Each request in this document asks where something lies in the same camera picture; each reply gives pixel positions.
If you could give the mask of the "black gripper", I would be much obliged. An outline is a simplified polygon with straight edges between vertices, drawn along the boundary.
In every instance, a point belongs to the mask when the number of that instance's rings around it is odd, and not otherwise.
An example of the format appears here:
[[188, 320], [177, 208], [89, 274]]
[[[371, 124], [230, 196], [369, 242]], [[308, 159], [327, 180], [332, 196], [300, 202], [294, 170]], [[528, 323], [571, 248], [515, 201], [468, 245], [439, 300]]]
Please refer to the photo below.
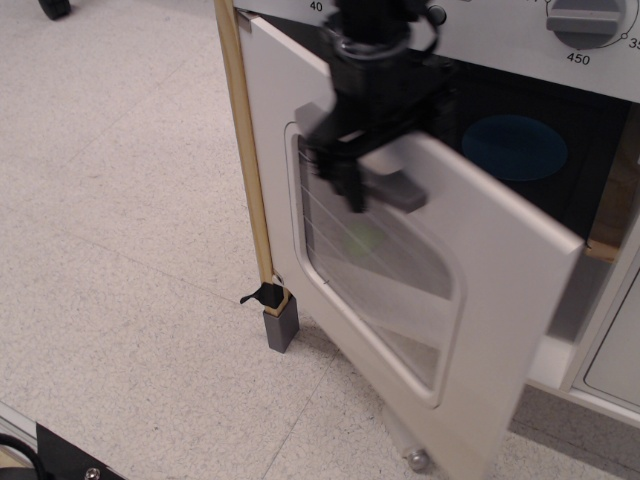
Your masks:
[[[380, 123], [413, 118], [411, 131], [426, 132], [443, 143], [456, 141], [455, 61], [409, 49], [383, 59], [355, 59], [327, 45], [320, 55], [329, 65], [335, 103], [342, 99]], [[352, 212], [366, 211], [366, 187], [356, 161], [334, 162], [329, 181]]]

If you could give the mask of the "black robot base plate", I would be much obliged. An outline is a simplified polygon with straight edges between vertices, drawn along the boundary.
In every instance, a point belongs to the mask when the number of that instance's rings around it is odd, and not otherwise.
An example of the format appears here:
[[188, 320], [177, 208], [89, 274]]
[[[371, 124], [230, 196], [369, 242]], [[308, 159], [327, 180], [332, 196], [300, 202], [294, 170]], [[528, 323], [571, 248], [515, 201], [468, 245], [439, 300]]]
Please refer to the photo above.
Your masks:
[[37, 453], [52, 479], [123, 480], [110, 466], [36, 424]]

